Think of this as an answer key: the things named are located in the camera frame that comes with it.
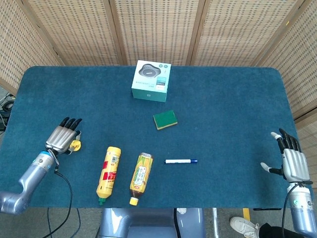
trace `green sponge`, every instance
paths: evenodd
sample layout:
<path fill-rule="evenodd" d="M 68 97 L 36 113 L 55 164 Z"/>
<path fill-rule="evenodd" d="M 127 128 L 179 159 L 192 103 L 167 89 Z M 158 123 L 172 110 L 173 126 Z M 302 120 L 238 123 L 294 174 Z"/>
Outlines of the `green sponge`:
<path fill-rule="evenodd" d="M 153 118 L 158 130 L 177 124 L 177 119 L 173 110 L 167 111 L 165 113 L 155 114 Z"/>

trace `bottle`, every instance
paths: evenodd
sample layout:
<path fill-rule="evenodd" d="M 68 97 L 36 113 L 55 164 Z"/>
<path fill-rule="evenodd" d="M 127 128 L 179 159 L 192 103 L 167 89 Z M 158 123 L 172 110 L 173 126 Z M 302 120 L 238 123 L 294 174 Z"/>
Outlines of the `bottle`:
<path fill-rule="evenodd" d="M 99 204 L 103 205 L 112 193 L 115 176 L 119 164 L 121 150 L 117 147 L 108 147 L 103 170 L 101 171 L 99 185 L 97 187 L 97 195 L 99 197 Z"/>
<path fill-rule="evenodd" d="M 153 156 L 147 153 L 141 153 L 139 155 L 138 162 L 130 183 L 130 192 L 132 195 L 130 204 L 133 206 L 138 204 L 139 197 L 142 196 L 145 191 L 153 159 Z"/>

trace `woven panel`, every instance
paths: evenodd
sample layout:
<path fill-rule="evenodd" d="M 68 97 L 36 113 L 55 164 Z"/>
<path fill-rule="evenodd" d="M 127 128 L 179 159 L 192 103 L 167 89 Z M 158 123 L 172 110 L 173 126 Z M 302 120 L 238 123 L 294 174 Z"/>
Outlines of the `woven panel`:
<path fill-rule="evenodd" d="M 29 0 L 68 65 L 118 64 L 103 0 Z"/>
<path fill-rule="evenodd" d="M 128 64 L 149 60 L 185 65 L 198 2 L 116 0 Z"/>
<path fill-rule="evenodd" d="M 296 0 L 211 0 L 194 65 L 251 65 Z"/>
<path fill-rule="evenodd" d="M 312 1 L 263 62 L 281 72 L 294 113 L 317 100 L 316 22 L 317 1 Z"/>
<path fill-rule="evenodd" d="M 317 187 L 317 121 L 300 128 L 297 134 L 307 158 L 313 186 Z"/>
<path fill-rule="evenodd" d="M 0 79 L 18 89 L 24 71 L 34 65 L 59 65 L 15 1 L 0 1 Z"/>

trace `shoe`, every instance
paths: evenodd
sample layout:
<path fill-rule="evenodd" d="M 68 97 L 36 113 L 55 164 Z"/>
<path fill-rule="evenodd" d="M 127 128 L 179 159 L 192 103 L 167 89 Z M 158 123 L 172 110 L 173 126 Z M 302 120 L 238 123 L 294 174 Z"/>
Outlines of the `shoe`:
<path fill-rule="evenodd" d="M 230 226 L 246 238 L 259 238 L 259 224 L 253 224 L 242 217 L 232 217 Z"/>

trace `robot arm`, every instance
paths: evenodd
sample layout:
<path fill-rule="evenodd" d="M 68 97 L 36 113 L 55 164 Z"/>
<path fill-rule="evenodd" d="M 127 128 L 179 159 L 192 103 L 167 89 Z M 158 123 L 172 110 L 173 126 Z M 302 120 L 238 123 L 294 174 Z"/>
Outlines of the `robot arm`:
<path fill-rule="evenodd" d="M 309 189 L 305 187 L 307 184 L 312 184 L 306 157 L 294 137 L 282 129 L 279 131 L 283 137 L 275 132 L 272 132 L 271 135 L 277 140 L 281 151 L 283 160 L 282 168 L 271 168 L 265 163 L 261 163 L 261 166 L 269 173 L 283 176 L 284 179 L 290 183 L 287 192 L 290 192 L 289 202 L 295 231 L 308 238 L 317 238 L 311 193 Z"/>
<path fill-rule="evenodd" d="M 70 154 L 72 152 L 73 148 L 69 147 L 72 141 L 80 135 L 80 131 L 74 130 L 81 119 L 77 121 L 75 121 L 75 119 L 68 120 L 69 118 L 65 118 L 61 124 L 56 127 L 45 144 L 46 150 L 42 151 L 36 157 L 24 175 L 19 179 L 23 191 L 21 193 L 0 191 L 0 212 L 20 214 L 26 210 L 34 190 L 45 174 L 50 170 L 54 162 L 56 163 L 55 169 L 58 169 L 59 162 L 57 156 L 62 153 Z"/>

